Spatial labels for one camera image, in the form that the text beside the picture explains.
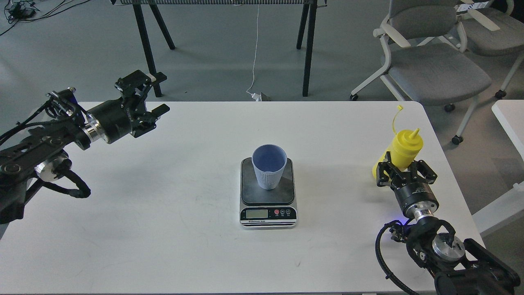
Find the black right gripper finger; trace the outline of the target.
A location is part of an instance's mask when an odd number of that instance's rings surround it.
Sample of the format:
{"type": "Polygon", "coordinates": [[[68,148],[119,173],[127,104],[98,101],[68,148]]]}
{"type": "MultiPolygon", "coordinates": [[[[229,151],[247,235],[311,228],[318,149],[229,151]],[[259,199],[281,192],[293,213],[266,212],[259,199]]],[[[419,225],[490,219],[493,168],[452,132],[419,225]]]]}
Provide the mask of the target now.
{"type": "Polygon", "coordinates": [[[396,189],[404,183],[404,172],[393,164],[391,152],[385,153],[382,162],[377,163],[377,186],[396,189]]]}
{"type": "Polygon", "coordinates": [[[415,160],[409,166],[410,183],[417,182],[431,185],[436,181],[437,177],[434,170],[423,159],[415,160]]]}

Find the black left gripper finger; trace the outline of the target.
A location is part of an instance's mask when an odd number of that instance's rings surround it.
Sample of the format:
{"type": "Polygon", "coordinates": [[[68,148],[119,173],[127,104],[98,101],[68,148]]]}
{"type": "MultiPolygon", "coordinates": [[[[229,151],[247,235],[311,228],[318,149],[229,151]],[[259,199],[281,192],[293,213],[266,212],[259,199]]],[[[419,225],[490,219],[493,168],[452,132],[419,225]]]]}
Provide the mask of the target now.
{"type": "Polygon", "coordinates": [[[151,74],[143,73],[140,70],[119,78],[115,83],[115,88],[120,92],[120,104],[123,108],[143,106],[150,89],[153,86],[159,86],[165,80],[167,76],[162,72],[151,74]]]}
{"type": "Polygon", "coordinates": [[[162,104],[152,111],[146,111],[137,116],[134,120],[134,137],[138,138],[155,129],[156,122],[169,111],[170,108],[166,104],[162,104]]]}

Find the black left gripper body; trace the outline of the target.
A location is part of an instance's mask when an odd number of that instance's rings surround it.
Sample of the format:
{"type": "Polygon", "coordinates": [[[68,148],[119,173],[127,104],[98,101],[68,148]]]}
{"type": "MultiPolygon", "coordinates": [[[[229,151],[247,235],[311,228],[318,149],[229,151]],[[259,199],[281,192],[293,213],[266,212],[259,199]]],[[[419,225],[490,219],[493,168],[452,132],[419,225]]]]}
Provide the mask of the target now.
{"type": "Polygon", "coordinates": [[[139,120],[146,116],[145,102],[116,99],[105,101],[87,111],[90,121],[97,123],[103,140],[112,144],[131,134],[138,138],[148,132],[148,122],[139,120]]]}

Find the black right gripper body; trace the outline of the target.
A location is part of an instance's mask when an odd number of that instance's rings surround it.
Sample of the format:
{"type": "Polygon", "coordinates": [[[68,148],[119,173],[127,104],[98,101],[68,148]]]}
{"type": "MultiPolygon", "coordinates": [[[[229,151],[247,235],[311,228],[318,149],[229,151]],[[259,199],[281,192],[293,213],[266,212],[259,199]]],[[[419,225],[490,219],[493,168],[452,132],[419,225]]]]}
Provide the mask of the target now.
{"type": "Polygon", "coordinates": [[[410,183],[409,172],[404,172],[404,183],[393,189],[399,207],[406,218],[423,218],[432,215],[438,209],[439,203],[426,183],[410,183]]]}

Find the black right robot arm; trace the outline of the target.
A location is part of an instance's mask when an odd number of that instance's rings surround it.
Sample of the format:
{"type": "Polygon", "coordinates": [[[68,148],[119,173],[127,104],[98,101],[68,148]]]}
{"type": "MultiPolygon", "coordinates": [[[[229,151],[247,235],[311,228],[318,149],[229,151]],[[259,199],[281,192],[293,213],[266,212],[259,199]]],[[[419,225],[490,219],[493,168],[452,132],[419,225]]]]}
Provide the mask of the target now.
{"type": "Polygon", "coordinates": [[[413,261],[434,279],[438,295],[513,295],[521,283],[518,273],[467,238],[461,241],[453,226],[434,216],[438,201],[430,185],[437,175],[423,160],[413,161],[407,170],[397,168],[386,152],[376,168],[377,186],[388,186],[408,220],[393,220],[382,226],[375,241],[375,255],[386,279],[405,293],[415,295],[387,266],[381,252],[386,230],[391,239],[406,245],[413,261]]]}

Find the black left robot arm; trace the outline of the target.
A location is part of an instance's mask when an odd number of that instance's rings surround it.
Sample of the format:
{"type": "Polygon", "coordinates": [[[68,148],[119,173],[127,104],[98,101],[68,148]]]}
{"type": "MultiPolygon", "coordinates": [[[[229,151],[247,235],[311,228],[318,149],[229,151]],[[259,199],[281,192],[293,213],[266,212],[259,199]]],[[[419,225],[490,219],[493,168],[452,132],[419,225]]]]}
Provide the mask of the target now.
{"type": "Polygon", "coordinates": [[[29,136],[1,151],[1,224],[24,217],[28,202],[42,187],[74,198],[87,198],[90,188],[71,170],[64,148],[75,143],[86,150],[103,139],[114,143],[127,134],[137,138],[156,128],[160,116],[170,110],[162,104],[147,111],[149,90],[167,77],[163,73],[134,71],[119,78],[120,97],[90,110],[75,99],[75,88],[47,94],[47,101],[28,119],[1,136],[1,143],[27,129],[29,136]]]}

